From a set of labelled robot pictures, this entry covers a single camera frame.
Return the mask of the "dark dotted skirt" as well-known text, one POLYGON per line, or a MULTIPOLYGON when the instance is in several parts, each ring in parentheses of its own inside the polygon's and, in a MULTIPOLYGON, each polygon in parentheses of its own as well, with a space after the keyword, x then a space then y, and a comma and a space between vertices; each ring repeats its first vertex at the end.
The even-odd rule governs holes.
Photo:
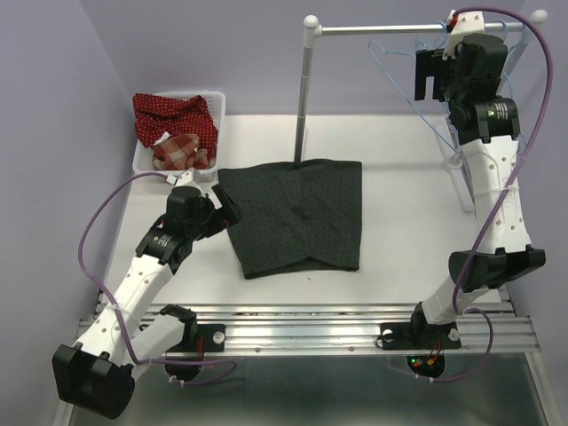
POLYGON ((271 162, 221 169, 218 182, 241 212, 228 233, 245 279, 359 269, 361 162, 271 162))

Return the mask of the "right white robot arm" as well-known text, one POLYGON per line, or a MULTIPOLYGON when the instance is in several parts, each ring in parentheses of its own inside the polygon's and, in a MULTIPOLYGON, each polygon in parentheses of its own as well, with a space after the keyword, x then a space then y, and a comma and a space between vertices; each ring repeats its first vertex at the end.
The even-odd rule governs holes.
POLYGON ((514 175, 520 163, 517 105, 498 93, 507 56, 499 37, 480 33, 416 54, 414 97, 424 99, 431 77, 434 99, 449 107, 469 169, 477 237, 472 249, 450 255, 448 277, 416 305, 409 321, 381 325, 377 344, 387 351, 460 348, 457 318, 488 291, 546 262, 526 231, 514 175))

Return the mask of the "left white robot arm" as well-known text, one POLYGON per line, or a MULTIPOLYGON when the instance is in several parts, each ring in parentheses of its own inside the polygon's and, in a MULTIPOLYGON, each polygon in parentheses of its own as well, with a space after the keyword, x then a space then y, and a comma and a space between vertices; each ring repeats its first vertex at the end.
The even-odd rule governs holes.
POLYGON ((119 417, 130 403, 137 380, 152 364, 199 374, 206 360, 167 358, 176 347, 199 342, 193 311, 168 304, 146 328, 140 326, 150 304, 192 254, 196 241, 235 225, 240 212, 221 185, 214 199, 200 187, 179 185, 166 200, 138 244, 130 266, 93 324, 71 345, 62 344, 51 359, 59 399, 107 419, 119 417))

